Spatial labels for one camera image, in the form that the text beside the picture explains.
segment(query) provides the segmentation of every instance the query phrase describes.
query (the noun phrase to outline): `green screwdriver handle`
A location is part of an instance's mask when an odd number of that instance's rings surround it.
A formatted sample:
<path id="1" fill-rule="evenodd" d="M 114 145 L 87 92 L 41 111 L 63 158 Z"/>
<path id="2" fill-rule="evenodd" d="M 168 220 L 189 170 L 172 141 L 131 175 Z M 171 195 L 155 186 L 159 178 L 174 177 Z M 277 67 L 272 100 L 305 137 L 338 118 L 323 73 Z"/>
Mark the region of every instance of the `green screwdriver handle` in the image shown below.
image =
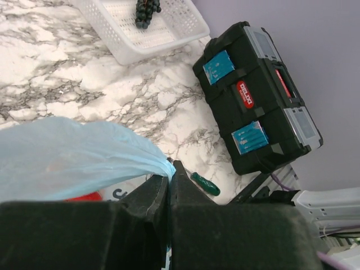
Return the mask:
<path id="1" fill-rule="evenodd" d="M 198 173 L 192 173 L 191 179 L 195 181 L 205 192 L 213 196 L 220 194 L 220 189 L 213 182 L 200 176 Z"/>

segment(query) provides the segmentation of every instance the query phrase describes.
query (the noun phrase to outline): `toolbox handle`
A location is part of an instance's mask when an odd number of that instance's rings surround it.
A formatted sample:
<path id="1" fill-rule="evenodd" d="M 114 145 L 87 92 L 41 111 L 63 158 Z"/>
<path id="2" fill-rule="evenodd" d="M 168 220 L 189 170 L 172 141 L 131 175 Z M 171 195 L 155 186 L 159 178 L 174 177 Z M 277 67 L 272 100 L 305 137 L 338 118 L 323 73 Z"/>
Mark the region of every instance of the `toolbox handle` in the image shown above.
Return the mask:
<path id="1" fill-rule="evenodd" d="M 276 78 L 280 81 L 282 88 L 284 89 L 286 96 L 291 103 L 300 102 L 300 95 L 295 87 L 293 80 L 291 80 L 287 69 L 281 65 L 281 63 L 273 64 L 275 68 Z"/>

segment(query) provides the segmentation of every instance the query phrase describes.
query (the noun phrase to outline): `screwdriver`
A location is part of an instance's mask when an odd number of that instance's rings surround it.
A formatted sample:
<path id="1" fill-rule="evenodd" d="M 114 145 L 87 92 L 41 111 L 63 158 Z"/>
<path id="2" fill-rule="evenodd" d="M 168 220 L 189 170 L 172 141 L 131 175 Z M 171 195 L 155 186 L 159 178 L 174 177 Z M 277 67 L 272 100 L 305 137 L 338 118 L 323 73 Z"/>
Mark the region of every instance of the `screwdriver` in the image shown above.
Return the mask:
<path id="1" fill-rule="evenodd" d="M 214 184 L 212 181 L 207 180 L 206 178 L 202 177 L 198 173 L 194 172 L 192 173 L 188 169 L 184 168 L 187 173 L 190 174 L 190 179 L 194 180 L 195 183 L 197 183 L 202 190 L 204 190 L 206 193 L 213 195 L 213 196 L 219 196 L 220 189 L 217 187 L 216 184 Z"/>

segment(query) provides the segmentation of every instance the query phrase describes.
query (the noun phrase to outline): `toolbox lid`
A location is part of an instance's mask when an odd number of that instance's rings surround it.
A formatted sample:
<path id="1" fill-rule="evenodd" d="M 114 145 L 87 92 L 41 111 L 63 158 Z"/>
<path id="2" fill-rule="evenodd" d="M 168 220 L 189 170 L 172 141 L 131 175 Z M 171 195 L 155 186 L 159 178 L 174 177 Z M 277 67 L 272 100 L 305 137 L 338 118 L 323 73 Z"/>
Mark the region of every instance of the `toolbox lid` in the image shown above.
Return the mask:
<path id="1" fill-rule="evenodd" d="M 244 31 L 259 58 L 282 62 L 268 33 L 252 26 L 245 26 Z"/>

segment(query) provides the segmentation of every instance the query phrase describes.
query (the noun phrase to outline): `red object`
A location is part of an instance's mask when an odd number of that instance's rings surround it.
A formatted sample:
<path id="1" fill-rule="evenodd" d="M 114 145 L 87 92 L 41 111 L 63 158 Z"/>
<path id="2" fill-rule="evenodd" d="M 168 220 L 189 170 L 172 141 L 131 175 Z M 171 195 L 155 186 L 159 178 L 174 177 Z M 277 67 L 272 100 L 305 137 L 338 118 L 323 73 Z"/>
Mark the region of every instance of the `red object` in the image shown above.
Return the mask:
<path id="1" fill-rule="evenodd" d="M 102 197 L 99 194 L 99 192 L 94 192 L 94 193 L 90 193 L 88 195 L 68 199 L 68 200 L 65 200 L 65 201 L 102 201 Z"/>
<path id="2" fill-rule="evenodd" d="M 277 69 L 276 69 L 275 71 L 276 71 L 277 76 L 279 77 L 279 80 L 281 81 L 281 84 L 282 84 L 283 88 L 285 89 L 285 92 L 286 92 L 286 94 L 287 94 L 287 97 L 288 97 L 288 98 L 291 98 L 290 91 L 289 91 L 289 89 L 287 88 L 284 80 L 282 79 L 282 76 L 281 76 L 280 72 L 279 72 Z"/>
<path id="3" fill-rule="evenodd" d="M 247 109 L 251 109 L 252 107 L 254 107 L 254 100 L 251 97 L 250 92 L 246 87 L 246 84 L 243 81 L 239 81 L 236 84 L 236 88 L 242 98 L 242 101 L 245 104 L 245 107 Z"/>

